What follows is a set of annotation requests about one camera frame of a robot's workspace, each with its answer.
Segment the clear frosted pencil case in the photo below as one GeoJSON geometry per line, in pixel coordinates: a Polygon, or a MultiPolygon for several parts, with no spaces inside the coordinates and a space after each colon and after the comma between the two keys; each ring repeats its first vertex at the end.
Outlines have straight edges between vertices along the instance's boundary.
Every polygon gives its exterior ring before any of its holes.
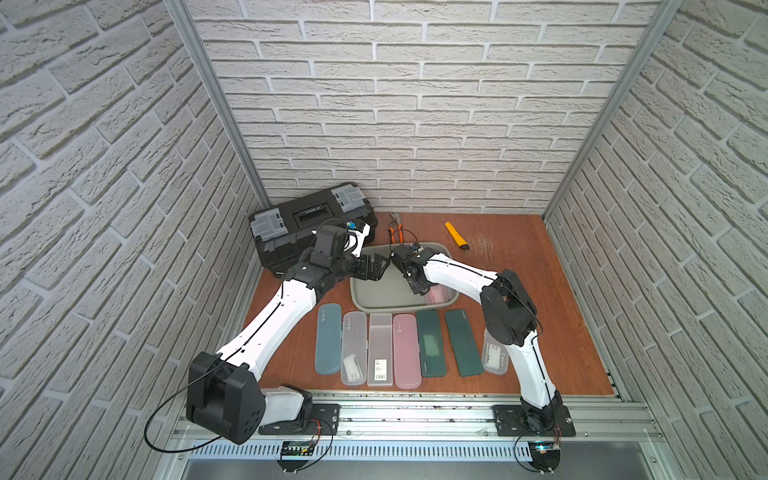
{"type": "Polygon", "coordinates": [[[486,372],[494,375],[505,375],[509,367],[506,346],[498,342],[488,330],[484,331],[482,365],[486,372]]]}

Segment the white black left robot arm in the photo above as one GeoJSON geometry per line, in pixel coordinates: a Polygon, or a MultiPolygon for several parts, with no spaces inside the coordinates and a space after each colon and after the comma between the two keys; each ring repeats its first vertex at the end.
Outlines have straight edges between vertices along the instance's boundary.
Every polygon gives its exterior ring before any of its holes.
{"type": "Polygon", "coordinates": [[[294,326],[341,281],[366,268],[361,255],[371,225],[354,220],[317,228],[313,243],[283,274],[281,285],[244,330],[216,353],[198,354],[189,367],[186,419],[235,444],[262,428],[303,433],[312,395],[292,386],[263,389],[259,380],[294,326]]]}

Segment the dark green pencil case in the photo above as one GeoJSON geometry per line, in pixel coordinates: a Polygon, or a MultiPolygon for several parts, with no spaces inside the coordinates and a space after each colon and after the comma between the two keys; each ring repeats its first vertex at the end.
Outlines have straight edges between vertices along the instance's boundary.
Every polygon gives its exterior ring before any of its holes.
{"type": "Polygon", "coordinates": [[[466,311],[463,309],[446,311],[445,322],[459,375],[470,377],[482,374],[484,369],[481,356],[466,311]]]}
{"type": "Polygon", "coordinates": [[[421,374],[425,378],[442,378],[447,367],[439,314],[436,310],[418,311],[416,322],[421,374]]]}

